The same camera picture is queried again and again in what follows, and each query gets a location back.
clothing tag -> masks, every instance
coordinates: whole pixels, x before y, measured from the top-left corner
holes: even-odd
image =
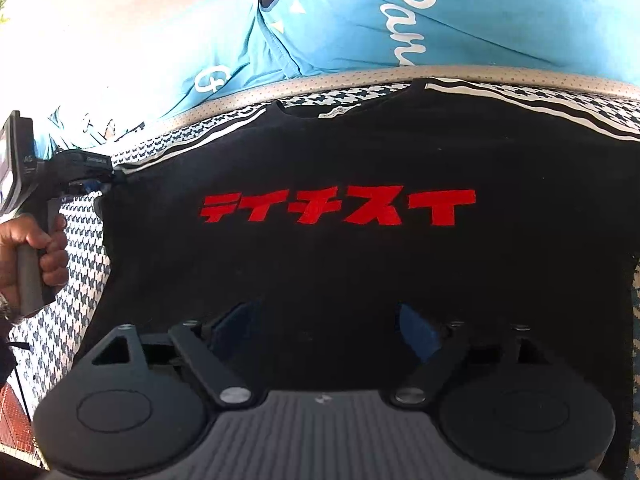
[[[360,104],[361,103],[358,103],[358,104],[353,105],[353,106],[337,106],[337,107],[335,107],[333,110],[331,110],[328,113],[318,115],[318,119],[332,119],[335,116],[347,113],[352,108],[355,108],[356,106],[360,106]]]

red letter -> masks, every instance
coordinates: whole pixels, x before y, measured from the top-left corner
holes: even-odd
[[[289,196],[288,189],[274,191],[266,195],[243,196],[238,207],[253,209],[249,215],[249,222],[262,222],[266,218],[270,206],[286,201],[287,196]]]
[[[238,200],[240,200],[240,193],[229,193],[226,195],[211,195],[204,197],[204,205],[210,207],[203,207],[200,211],[200,216],[206,216],[207,224],[214,222],[220,222],[220,219],[229,213],[236,210],[238,206]]]
[[[298,218],[299,224],[315,224],[323,213],[332,213],[340,211],[342,200],[331,200],[338,194],[338,186],[321,189],[320,191],[299,191],[296,195],[298,200],[303,202],[294,202],[289,204],[287,209],[290,213],[302,213]]]
[[[390,204],[401,190],[402,186],[349,186],[347,196],[359,196],[371,200],[356,209],[344,221],[363,225],[372,220],[378,220],[380,225],[400,225],[402,221],[398,212]]]
[[[454,206],[475,203],[476,192],[473,189],[425,191],[409,195],[409,209],[431,208],[431,225],[455,225]]]

bracelet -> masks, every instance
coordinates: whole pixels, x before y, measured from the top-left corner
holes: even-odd
[[[0,318],[7,320],[14,326],[19,325],[24,318],[19,312],[16,312],[2,292],[0,292]]]

human hand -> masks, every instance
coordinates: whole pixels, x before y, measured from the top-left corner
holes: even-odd
[[[46,249],[47,254],[40,258],[42,280],[52,286],[56,293],[68,280],[69,256],[65,251],[66,219],[58,215],[54,222],[54,231],[46,234],[30,215],[21,215],[0,224],[0,292],[11,307],[18,309],[20,295],[17,283],[16,247],[28,243],[34,249]]]

beige dotted trim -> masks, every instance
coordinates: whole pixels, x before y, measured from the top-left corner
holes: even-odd
[[[135,144],[139,144],[146,139],[263,101],[341,88],[409,81],[425,77],[447,77],[474,82],[542,86],[640,101],[640,87],[597,77],[500,66],[403,66],[382,70],[359,70],[357,72],[299,77],[251,90],[244,90],[220,99],[207,101],[171,119],[151,124],[143,131],[144,139],[142,136],[132,136],[131,140]],[[120,149],[123,146],[121,143],[119,144],[118,148]]]

